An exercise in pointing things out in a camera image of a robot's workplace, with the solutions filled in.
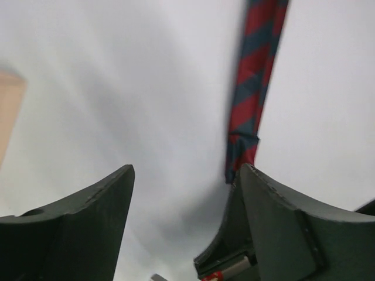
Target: red and blue striped strap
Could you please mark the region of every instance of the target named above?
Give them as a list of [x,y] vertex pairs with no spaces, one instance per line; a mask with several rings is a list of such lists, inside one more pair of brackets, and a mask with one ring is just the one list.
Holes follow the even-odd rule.
[[229,121],[228,184],[242,164],[254,164],[260,119],[289,1],[249,2]]

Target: blurred object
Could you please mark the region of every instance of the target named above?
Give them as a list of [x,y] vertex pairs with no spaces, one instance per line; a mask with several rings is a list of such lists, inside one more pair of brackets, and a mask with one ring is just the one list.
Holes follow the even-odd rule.
[[112,281],[134,177],[125,165],[57,202],[0,218],[0,280]]
[[167,281],[167,280],[158,274],[154,274],[151,276],[150,281]]
[[9,73],[0,72],[0,167],[25,90],[25,80]]

